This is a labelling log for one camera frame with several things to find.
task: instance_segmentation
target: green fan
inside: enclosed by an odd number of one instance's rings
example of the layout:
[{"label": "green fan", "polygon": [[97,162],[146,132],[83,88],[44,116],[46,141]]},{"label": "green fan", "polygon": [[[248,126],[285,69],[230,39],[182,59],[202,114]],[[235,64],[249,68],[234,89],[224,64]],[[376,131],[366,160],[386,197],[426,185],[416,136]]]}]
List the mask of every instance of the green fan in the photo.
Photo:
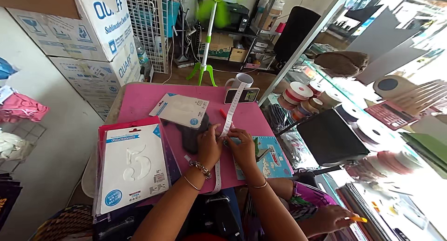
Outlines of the green fan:
[{"label": "green fan", "polygon": [[211,32],[213,29],[213,23],[215,23],[215,25],[219,28],[225,27],[229,24],[229,16],[230,13],[227,10],[227,5],[222,0],[204,0],[199,5],[199,9],[197,11],[197,17],[199,21],[203,22],[209,18],[210,24],[208,26],[208,34],[207,40],[205,42],[205,50],[203,52],[202,63],[195,63],[193,72],[186,79],[191,79],[194,74],[200,69],[200,75],[198,77],[198,85],[200,85],[202,83],[203,72],[208,71],[210,73],[210,78],[213,86],[217,87],[217,85],[214,83],[213,67],[207,65],[208,49],[211,43]]}]

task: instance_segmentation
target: white mug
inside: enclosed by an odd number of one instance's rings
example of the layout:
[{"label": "white mug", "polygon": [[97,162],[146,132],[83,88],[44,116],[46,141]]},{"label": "white mug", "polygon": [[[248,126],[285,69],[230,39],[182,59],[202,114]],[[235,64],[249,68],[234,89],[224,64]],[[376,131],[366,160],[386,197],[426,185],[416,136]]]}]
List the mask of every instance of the white mug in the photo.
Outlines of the white mug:
[{"label": "white mug", "polygon": [[231,88],[238,88],[242,82],[247,83],[245,85],[245,88],[249,88],[253,84],[253,78],[246,73],[238,73],[236,74],[236,78],[227,80],[227,82],[225,83],[225,88],[227,88],[227,84],[230,83],[230,81],[233,81]]}]

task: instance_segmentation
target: measuring tape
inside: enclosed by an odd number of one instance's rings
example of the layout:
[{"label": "measuring tape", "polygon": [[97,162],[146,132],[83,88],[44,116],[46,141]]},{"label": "measuring tape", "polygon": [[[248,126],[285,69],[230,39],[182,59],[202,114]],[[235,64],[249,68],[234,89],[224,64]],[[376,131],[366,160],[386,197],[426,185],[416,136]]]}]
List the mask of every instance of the measuring tape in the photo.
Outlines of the measuring tape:
[{"label": "measuring tape", "polygon": [[[225,125],[223,126],[223,130],[222,130],[220,137],[225,137],[228,134],[230,127],[231,127],[234,111],[236,111],[237,103],[239,102],[242,91],[244,90],[246,85],[247,85],[247,83],[242,82],[240,84],[239,88],[237,89],[236,95],[234,96],[233,101],[231,102],[230,109],[228,110],[227,119],[225,121]],[[189,156],[185,156],[185,159],[187,161],[189,161],[191,158]],[[213,195],[213,194],[219,192],[222,187],[222,179],[220,177],[220,160],[217,161],[216,165],[214,166],[214,170],[215,170],[215,177],[216,177],[216,185],[214,186],[214,189],[212,192],[205,193],[205,195]]]}]

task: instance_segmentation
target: red marker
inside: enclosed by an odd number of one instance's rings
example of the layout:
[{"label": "red marker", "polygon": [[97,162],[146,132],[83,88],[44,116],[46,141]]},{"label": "red marker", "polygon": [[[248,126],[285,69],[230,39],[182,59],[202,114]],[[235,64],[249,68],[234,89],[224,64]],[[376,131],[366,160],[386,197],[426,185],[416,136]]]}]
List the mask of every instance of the red marker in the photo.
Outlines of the red marker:
[{"label": "red marker", "polygon": [[[227,119],[227,113],[226,113],[223,109],[220,109],[219,111],[220,111],[220,113],[222,114],[222,117],[226,120],[226,119]],[[236,128],[236,127],[234,126],[233,122],[231,122],[231,126],[230,126],[230,128]]]}]

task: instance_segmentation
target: sticker sheet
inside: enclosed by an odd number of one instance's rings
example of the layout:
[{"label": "sticker sheet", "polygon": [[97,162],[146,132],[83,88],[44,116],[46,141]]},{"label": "sticker sheet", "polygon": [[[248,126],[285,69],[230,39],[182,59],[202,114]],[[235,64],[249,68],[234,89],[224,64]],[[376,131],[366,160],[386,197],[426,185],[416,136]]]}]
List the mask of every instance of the sticker sheet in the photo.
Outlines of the sticker sheet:
[{"label": "sticker sheet", "polygon": [[[232,138],[232,140],[236,144],[240,143],[238,138]],[[292,176],[292,172],[287,165],[287,159],[284,156],[276,137],[253,136],[253,141],[255,143],[255,155],[258,158],[260,157],[257,166],[266,179]],[[238,164],[235,162],[234,165],[236,168],[237,179],[245,180],[244,173]]]}]

